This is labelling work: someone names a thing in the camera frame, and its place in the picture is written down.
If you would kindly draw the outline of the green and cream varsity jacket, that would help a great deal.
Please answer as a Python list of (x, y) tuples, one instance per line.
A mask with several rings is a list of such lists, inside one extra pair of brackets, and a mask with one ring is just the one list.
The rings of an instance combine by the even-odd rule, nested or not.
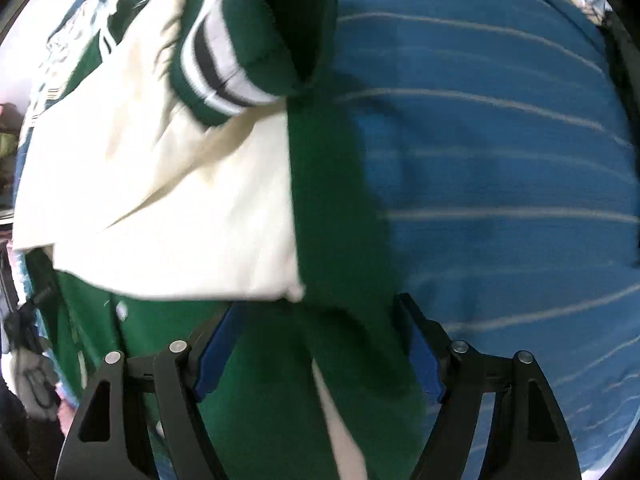
[(424, 401), (340, 94), (345, 0), (76, 0), (21, 132), (14, 244), (65, 388), (221, 310), (201, 415), (232, 479), (405, 479)]

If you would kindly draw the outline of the blue striped bed cover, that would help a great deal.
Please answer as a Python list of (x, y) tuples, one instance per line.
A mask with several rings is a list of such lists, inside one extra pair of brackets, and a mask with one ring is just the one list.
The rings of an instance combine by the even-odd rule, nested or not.
[(283, 0), (311, 92), (288, 104), (298, 346), (371, 479), (435, 413), (392, 297), (472, 348), (533, 352), (580, 471), (639, 421), (639, 140), (611, 34), (570, 0)]

